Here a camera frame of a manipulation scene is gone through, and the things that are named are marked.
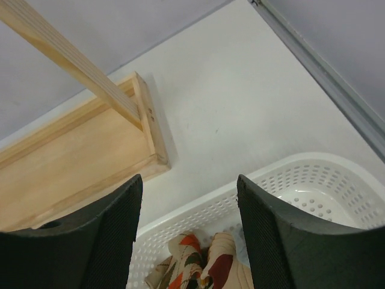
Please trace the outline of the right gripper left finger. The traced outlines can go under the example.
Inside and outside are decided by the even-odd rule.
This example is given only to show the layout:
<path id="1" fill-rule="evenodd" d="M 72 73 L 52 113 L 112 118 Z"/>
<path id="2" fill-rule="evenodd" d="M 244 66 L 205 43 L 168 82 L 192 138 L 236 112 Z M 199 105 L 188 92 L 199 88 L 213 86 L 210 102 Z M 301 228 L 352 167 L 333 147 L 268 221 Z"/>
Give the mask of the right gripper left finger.
<path id="1" fill-rule="evenodd" d="M 125 288 L 143 195 L 135 175 L 37 229 L 1 233 L 1 288 Z"/>

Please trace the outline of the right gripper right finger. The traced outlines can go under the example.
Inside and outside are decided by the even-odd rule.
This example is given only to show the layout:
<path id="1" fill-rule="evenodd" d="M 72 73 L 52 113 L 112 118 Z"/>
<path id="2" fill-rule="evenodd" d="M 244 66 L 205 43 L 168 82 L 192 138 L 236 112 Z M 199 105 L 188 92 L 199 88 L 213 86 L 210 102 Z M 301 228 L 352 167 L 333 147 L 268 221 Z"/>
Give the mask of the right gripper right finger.
<path id="1" fill-rule="evenodd" d="M 238 207 L 255 288 L 384 288 L 384 228 L 329 222 L 244 175 Z"/>

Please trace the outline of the grey sock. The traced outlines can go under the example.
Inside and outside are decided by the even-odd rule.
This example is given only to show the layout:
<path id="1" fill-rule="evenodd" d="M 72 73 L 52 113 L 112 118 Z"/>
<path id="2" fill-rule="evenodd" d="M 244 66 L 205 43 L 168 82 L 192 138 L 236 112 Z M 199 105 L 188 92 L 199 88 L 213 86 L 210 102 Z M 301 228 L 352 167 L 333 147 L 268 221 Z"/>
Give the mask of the grey sock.
<path id="1" fill-rule="evenodd" d="M 250 261 L 248 257 L 247 246 L 242 226 L 237 226 L 232 231 L 232 237 L 235 242 L 236 257 L 238 261 L 246 267 L 250 268 Z"/>

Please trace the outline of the beige argyle sock front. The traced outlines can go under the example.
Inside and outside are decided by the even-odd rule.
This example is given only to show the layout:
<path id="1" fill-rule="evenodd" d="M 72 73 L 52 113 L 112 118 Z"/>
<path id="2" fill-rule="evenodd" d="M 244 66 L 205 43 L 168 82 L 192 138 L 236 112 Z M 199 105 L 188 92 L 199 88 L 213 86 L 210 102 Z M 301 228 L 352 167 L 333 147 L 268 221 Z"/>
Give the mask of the beige argyle sock front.
<path id="1" fill-rule="evenodd" d="M 201 278 L 208 262 L 208 248 L 201 247 L 192 232 L 183 232 L 168 242 L 170 256 L 144 279 L 149 288 L 213 288 L 211 277 Z"/>

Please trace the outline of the white perforated plastic basket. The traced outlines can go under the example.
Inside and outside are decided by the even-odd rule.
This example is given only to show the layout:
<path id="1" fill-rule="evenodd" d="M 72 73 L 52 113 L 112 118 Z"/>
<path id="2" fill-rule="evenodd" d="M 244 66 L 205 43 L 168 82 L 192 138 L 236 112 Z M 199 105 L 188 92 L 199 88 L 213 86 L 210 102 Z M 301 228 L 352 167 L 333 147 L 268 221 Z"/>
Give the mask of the white perforated plastic basket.
<path id="1" fill-rule="evenodd" d="M 248 176 L 275 197 L 316 217 L 360 229 L 384 225 L 384 186 L 360 165 L 332 154 L 296 154 Z M 192 231 L 206 247 L 215 233 L 241 227 L 236 182 L 218 188 L 140 228 L 133 245 L 128 288 L 169 256 L 168 242 Z"/>

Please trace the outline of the wooden hanger rack frame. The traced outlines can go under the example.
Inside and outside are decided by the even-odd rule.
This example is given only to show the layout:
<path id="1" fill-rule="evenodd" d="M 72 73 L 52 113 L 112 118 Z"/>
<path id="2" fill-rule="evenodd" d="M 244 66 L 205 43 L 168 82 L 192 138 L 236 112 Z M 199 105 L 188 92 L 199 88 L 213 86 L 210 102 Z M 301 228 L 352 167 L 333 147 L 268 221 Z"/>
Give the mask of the wooden hanger rack frame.
<path id="1" fill-rule="evenodd" d="M 1 151 L 1 230 L 36 228 L 101 198 L 136 174 L 170 168 L 149 88 L 113 83 L 25 1 L 1 20 L 93 96 Z"/>

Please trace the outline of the right aluminium frame post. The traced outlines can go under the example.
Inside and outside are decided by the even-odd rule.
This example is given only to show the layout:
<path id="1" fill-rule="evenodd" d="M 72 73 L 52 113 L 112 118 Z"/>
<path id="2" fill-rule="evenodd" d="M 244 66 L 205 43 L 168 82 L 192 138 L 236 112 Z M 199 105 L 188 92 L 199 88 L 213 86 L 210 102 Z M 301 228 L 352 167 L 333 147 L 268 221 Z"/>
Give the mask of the right aluminium frame post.
<path id="1" fill-rule="evenodd" d="M 374 115 L 373 110 L 364 103 L 351 86 L 306 43 L 271 4 L 267 1 L 249 3 L 321 86 L 377 156 L 384 160 L 384 121 Z"/>

